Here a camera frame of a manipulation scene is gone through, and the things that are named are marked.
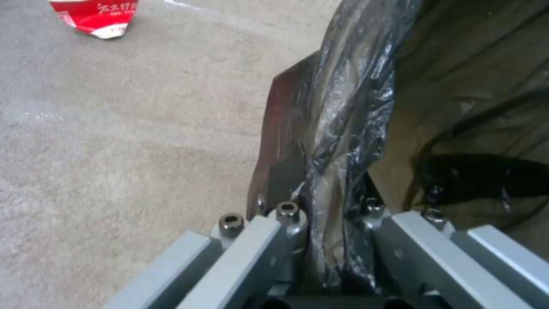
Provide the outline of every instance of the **hex socket bolt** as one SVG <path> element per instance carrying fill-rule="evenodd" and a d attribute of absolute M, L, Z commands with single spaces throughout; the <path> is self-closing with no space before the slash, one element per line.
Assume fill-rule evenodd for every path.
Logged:
<path fill-rule="evenodd" d="M 227 213 L 219 219 L 219 232 L 229 238 L 235 238 L 244 229 L 244 218 L 238 213 Z"/>
<path fill-rule="evenodd" d="M 444 225 L 448 221 L 437 208 L 427 208 L 421 212 L 421 215 L 437 230 L 443 230 Z"/>
<path fill-rule="evenodd" d="M 299 206 L 294 202 L 282 202 L 276 207 L 276 219 L 282 225 L 299 222 Z"/>

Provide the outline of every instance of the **red packaging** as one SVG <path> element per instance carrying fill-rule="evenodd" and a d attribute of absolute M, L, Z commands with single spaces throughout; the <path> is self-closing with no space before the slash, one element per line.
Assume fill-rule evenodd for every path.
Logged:
<path fill-rule="evenodd" d="M 49 0 L 69 26 L 102 39 L 122 36 L 139 0 Z"/>

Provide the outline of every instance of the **screw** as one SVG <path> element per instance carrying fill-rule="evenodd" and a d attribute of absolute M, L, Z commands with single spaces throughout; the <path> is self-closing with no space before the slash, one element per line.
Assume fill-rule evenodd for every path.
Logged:
<path fill-rule="evenodd" d="M 437 208 L 427 208 L 421 212 L 421 215 L 439 231 L 444 229 L 444 225 L 448 221 Z"/>
<path fill-rule="evenodd" d="M 219 219 L 219 232 L 225 237 L 235 238 L 244 229 L 244 218 L 238 213 L 227 213 Z"/>
<path fill-rule="evenodd" d="M 299 222 L 299 206 L 294 202 L 282 202 L 276 207 L 276 219 L 283 225 Z"/>
<path fill-rule="evenodd" d="M 257 195 L 257 208 L 259 210 L 259 214 L 262 216 L 265 215 L 265 212 L 267 211 L 267 201 L 265 200 L 265 195 L 262 193 Z"/>

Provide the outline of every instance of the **gray metal frame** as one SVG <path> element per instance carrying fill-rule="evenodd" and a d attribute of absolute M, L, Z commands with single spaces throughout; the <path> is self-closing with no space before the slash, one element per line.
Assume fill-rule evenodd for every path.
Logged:
<path fill-rule="evenodd" d="M 293 247 L 285 227 L 256 216 L 177 308 L 241 308 L 267 295 Z"/>
<path fill-rule="evenodd" d="M 533 307 L 549 308 L 546 261 L 489 225 L 454 233 L 451 239 Z"/>
<path fill-rule="evenodd" d="M 103 308 L 174 308 L 221 254 L 219 240 L 186 232 Z"/>
<path fill-rule="evenodd" d="M 454 308 L 530 308 L 416 212 L 383 219 L 378 252 L 405 293 L 428 284 Z"/>

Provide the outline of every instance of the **machine part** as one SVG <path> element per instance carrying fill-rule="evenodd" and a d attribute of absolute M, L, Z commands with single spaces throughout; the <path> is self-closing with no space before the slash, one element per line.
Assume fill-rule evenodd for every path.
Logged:
<path fill-rule="evenodd" d="M 452 241 L 532 307 L 549 308 L 549 264 L 496 228 L 454 233 Z"/>
<path fill-rule="evenodd" d="M 442 231 L 448 222 L 448 219 L 437 208 L 426 208 L 421 212 L 421 216 L 439 231 Z"/>
<path fill-rule="evenodd" d="M 292 248 L 292 257 L 282 268 L 277 278 L 279 283 L 292 282 L 307 246 L 307 227 L 309 226 L 307 214 L 299 209 L 296 202 L 282 202 L 278 204 L 274 211 L 269 213 L 268 217 L 280 221 L 286 227 L 288 236 L 295 241 L 295 246 Z"/>
<path fill-rule="evenodd" d="M 432 297 L 385 296 L 280 296 L 270 297 L 263 309 L 439 309 L 443 308 Z"/>
<path fill-rule="evenodd" d="M 530 308 L 417 212 L 383 219 L 374 234 L 384 265 L 405 294 L 428 284 L 454 308 Z"/>
<path fill-rule="evenodd" d="M 210 236 L 221 240 L 223 250 L 227 250 L 246 227 L 248 221 L 238 213 L 227 213 L 221 216 L 218 223 L 211 228 Z"/>
<path fill-rule="evenodd" d="M 227 213 L 219 219 L 219 232 L 221 235 L 236 238 L 244 229 L 244 218 L 238 213 Z"/>
<path fill-rule="evenodd" d="M 385 205 L 371 205 L 366 208 L 365 215 L 362 216 L 364 224 L 370 230 L 378 229 L 382 219 L 391 215 L 391 212 Z"/>
<path fill-rule="evenodd" d="M 221 254 L 219 240 L 187 232 L 103 308 L 174 308 Z"/>
<path fill-rule="evenodd" d="M 293 247 L 280 223 L 255 216 L 177 308 L 240 309 L 266 296 Z"/>
<path fill-rule="evenodd" d="M 276 219 L 282 225 L 298 223 L 299 217 L 299 206 L 294 202 L 282 202 L 276 207 Z"/>
<path fill-rule="evenodd" d="M 259 214 L 264 214 L 267 211 L 267 199 L 263 193 L 257 195 L 257 211 Z"/>

